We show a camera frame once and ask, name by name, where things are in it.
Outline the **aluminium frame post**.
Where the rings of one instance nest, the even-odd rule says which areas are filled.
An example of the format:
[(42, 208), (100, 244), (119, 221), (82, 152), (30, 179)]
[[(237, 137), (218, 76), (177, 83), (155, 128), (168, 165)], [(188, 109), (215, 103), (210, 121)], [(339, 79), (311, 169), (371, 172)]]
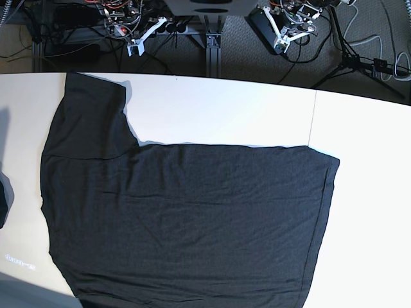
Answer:
[(190, 37), (205, 51), (205, 75), (221, 78), (222, 33), (225, 15), (199, 15), (201, 28)]

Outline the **black power brick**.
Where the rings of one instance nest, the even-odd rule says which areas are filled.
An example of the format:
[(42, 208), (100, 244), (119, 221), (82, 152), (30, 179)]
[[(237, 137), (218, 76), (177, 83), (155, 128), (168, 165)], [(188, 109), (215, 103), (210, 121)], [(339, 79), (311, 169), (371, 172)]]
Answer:
[(264, 11), (260, 8), (255, 8), (245, 19), (267, 51), (272, 55), (278, 55), (274, 48), (276, 35)]

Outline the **black box on floor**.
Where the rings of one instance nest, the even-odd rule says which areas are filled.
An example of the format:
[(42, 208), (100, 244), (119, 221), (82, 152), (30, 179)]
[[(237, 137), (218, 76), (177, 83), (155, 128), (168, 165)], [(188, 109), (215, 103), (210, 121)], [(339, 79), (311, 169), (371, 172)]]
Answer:
[(68, 44), (52, 47), (45, 57), (65, 63), (95, 62), (100, 57), (100, 46), (97, 44)]

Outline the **black T-shirt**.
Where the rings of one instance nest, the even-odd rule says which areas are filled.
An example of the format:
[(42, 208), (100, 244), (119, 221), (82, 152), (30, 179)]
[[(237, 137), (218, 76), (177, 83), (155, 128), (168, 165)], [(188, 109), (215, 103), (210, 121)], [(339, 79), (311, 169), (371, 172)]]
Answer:
[(83, 307), (302, 307), (339, 159), (140, 146), (124, 86), (69, 73), (41, 155), (49, 254)]

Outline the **dark object at left edge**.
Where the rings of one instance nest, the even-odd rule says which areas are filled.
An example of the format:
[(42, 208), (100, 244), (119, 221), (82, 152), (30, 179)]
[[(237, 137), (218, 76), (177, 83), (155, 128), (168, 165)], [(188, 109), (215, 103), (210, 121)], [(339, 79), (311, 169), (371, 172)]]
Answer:
[(0, 228), (3, 228), (8, 213), (8, 205), (4, 192), (4, 185), (0, 182)]

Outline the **grey power strip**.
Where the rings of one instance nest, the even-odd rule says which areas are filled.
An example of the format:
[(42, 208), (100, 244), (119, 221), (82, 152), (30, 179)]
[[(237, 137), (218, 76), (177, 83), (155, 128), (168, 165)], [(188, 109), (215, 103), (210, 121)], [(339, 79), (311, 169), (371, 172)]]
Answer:
[[(143, 25), (141, 24), (139, 28), (135, 28), (134, 25), (122, 25), (122, 24), (107, 24), (106, 25), (106, 30), (107, 30), (107, 35), (112, 37), (112, 38), (117, 38), (117, 39), (125, 39), (125, 38), (135, 38), (139, 39), (142, 37), (146, 32), (148, 32), (152, 27), (154, 26), (154, 23), (147, 24), (146, 27), (144, 28)], [(179, 22), (179, 23), (172, 23), (172, 22), (166, 22), (159, 28), (155, 29), (150, 35), (152, 37), (156, 35), (179, 35), (179, 34), (185, 34), (188, 32), (188, 25), (184, 22)]]

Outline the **black tripod stand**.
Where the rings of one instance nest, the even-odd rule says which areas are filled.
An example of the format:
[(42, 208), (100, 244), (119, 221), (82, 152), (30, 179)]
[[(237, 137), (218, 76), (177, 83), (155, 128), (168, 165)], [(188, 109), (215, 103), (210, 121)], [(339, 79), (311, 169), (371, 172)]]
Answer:
[(351, 47), (348, 41), (343, 37), (342, 30), (339, 25), (337, 13), (335, 8), (332, 6), (330, 8), (331, 20), (335, 26), (338, 35), (338, 41), (341, 47), (342, 60), (337, 65), (337, 67), (330, 73), (325, 75), (317, 83), (311, 86), (311, 89), (318, 89), (326, 81), (336, 78), (338, 76), (343, 76), (345, 74), (351, 74), (358, 72), (365, 77), (368, 77), (372, 81), (389, 90), (395, 96), (405, 99), (405, 96), (400, 93), (395, 88), (387, 85), (384, 81), (377, 78), (378, 73), (388, 74), (390, 76), (394, 75), (392, 68), (389, 68), (388, 63), (385, 60), (379, 58), (373, 58), (370, 63), (361, 61), (360, 55)]

